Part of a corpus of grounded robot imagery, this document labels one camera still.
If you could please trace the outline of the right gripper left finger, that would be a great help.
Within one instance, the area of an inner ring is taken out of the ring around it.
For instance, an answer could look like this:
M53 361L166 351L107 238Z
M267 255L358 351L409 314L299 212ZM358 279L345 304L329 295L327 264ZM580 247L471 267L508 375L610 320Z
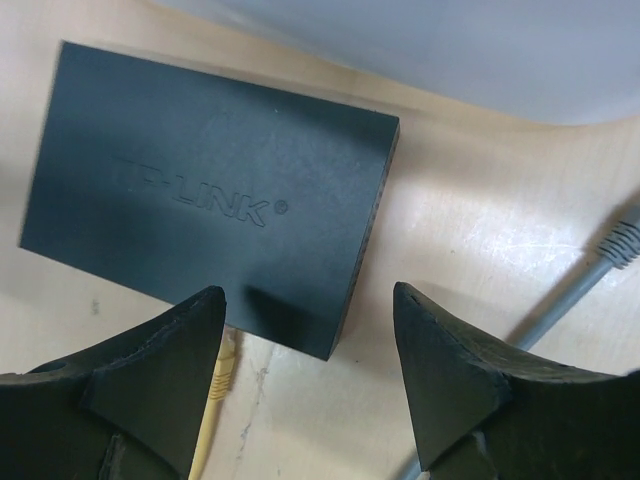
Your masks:
M4 479L186 479L225 323L207 287L74 354L1 376Z

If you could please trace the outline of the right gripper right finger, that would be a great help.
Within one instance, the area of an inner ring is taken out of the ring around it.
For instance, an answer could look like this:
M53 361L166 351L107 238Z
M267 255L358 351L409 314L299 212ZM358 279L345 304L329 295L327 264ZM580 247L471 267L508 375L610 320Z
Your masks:
M412 285L393 290L420 466L434 479L635 479L639 375L519 350Z

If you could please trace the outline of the black network switch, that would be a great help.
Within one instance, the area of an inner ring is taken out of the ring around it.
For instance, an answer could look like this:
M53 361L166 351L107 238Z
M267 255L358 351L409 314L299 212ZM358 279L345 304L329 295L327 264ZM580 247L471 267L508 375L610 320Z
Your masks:
M62 44L20 246L325 360L343 329L396 116Z

